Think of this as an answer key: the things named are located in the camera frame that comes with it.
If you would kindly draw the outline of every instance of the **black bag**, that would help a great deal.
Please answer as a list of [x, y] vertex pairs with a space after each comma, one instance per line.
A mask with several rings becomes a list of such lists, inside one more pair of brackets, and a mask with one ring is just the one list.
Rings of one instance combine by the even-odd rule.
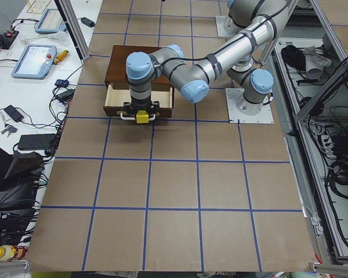
[[290, 67], [296, 68], [300, 71], [306, 71], [306, 56], [294, 45], [288, 45], [281, 49], [281, 55], [282, 59]]

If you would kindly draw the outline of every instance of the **keys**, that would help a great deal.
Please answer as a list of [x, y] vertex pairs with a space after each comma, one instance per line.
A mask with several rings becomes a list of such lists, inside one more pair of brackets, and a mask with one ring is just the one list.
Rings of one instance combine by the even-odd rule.
[[4, 134], [4, 133], [6, 133], [6, 132], [8, 132], [8, 136], [7, 137], [9, 137], [9, 135], [11, 135], [12, 133], [15, 133], [15, 132], [17, 132], [17, 128], [15, 128], [14, 126], [12, 126], [12, 125], [9, 125], [9, 124], [5, 124], [5, 128], [1, 131], [1, 134]]

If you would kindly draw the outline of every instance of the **metal plate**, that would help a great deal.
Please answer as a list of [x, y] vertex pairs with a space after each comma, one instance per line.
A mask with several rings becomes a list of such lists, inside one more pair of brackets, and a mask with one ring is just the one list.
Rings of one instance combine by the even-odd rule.
[[227, 16], [216, 16], [216, 30], [218, 33], [218, 38], [232, 38], [236, 35], [236, 30], [232, 29], [226, 30], [224, 29], [224, 22], [227, 20]]
[[273, 116], [271, 108], [268, 105], [263, 106], [261, 112], [255, 116], [245, 115], [240, 112], [236, 107], [236, 99], [244, 92], [243, 89], [233, 89], [226, 88], [227, 96], [227, 107], [228, 107], [228, 116], [230, 118], [230, 123], [268, 123], [273, 124]]

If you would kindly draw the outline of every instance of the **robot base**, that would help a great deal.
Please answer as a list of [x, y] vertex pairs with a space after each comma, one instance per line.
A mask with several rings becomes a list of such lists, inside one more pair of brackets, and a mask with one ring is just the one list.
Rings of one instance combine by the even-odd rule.
[[230, 123], [268, 123], [273, 124], [273, 116], [271, 108], [268, 105], [264, 105], [262, 110], [255, 116], [249, 116], [243, 114], [237, 107], [236, 101], [244, 92], [243, 89], [226, 89], [228, 115], [230, 118]]
[[228, 16], [215, 17], [218, 38], [232, 38], [236, 35], [235, 26], [233, 25], [233, 23], [230, 28], [224, 27], [224, 24], [227, 19], [229, 19]]

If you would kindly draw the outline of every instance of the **blue-framed tablet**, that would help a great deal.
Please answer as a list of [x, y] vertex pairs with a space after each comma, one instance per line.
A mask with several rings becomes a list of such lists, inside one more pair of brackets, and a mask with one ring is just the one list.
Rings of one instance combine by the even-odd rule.
[[57, 9], [46, 9], [35, 25], [35, 32], [39, 34], [51, 34], [64, 30], [66, 25]]
[[57, 56], [54, 45], [27, 45], [12, 72], [14, 78], [43, 79]]

